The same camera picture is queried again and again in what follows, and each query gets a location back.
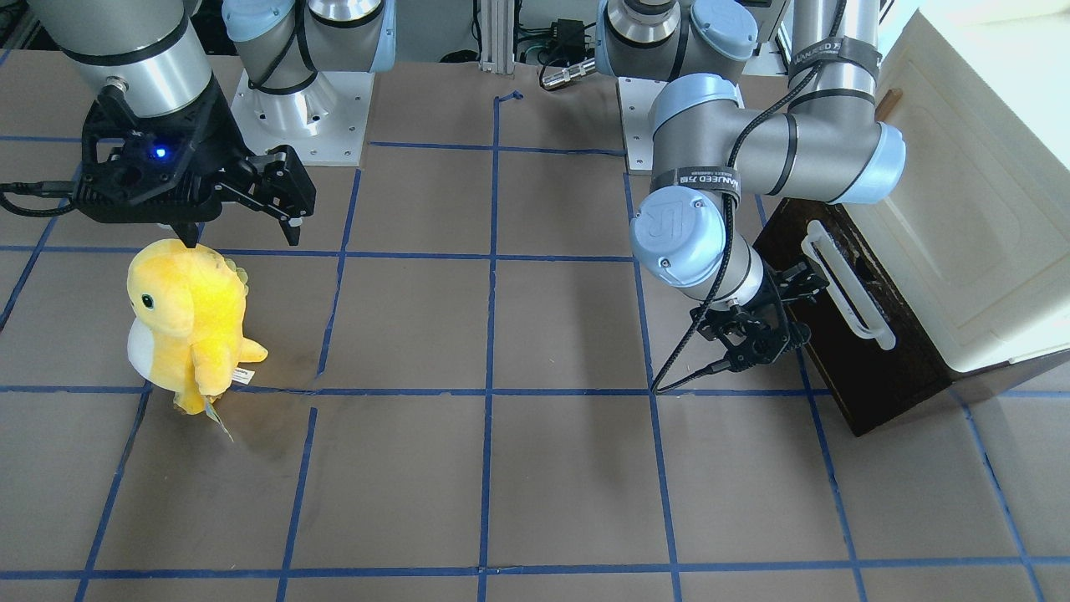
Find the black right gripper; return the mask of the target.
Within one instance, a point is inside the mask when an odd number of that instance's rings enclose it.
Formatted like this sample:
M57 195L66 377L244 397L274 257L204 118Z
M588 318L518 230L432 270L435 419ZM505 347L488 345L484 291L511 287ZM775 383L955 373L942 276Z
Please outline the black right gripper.
M118 84L104 84L85 118L80 176L70 198L97 222L163 222L194 248L201 223L221 214L213 196L268 213L290 247L314 216L317 188L293 146L251 156L236 120L211 77L192 104L168 115L134 114Z

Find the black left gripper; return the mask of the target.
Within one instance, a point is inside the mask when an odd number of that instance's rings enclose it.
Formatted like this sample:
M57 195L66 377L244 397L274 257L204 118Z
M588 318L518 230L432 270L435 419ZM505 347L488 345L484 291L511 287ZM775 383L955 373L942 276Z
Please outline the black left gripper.
M812 302L829 285L814 264L793 264L788 271L768 271L756 297L740 309L692 309L698 331L704 339L718 339L725 357L698 370L699 374L742 372L754 365L771 365L795 348L806 345L811 330L788 319L786 306L796 300Z

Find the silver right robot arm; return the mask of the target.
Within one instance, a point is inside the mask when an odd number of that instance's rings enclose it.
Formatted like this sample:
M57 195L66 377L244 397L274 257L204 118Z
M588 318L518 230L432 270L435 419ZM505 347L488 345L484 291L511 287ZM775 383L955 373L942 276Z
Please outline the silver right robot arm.
M180 1L32 1L94 91L79 176L4 191L66 196L97 222L158 222L187 247L226 202L268 213L290 245L316 187L289 145L245 144Z

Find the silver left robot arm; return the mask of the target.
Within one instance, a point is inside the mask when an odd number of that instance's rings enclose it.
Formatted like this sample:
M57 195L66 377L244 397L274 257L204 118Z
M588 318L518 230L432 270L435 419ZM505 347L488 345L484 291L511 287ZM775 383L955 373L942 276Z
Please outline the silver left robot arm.
M786 305L826 282L809 263L771 271L736 229L746 194L875 203L904 171L906 144L878 121L878 3L797 1L788 92L749 110L739 79L759 26L737 1L603 1L596 68L664 81L649 108L652 180L631 227L632 254L698 300L696 333L725 357L696 376L768 365L810 331Z

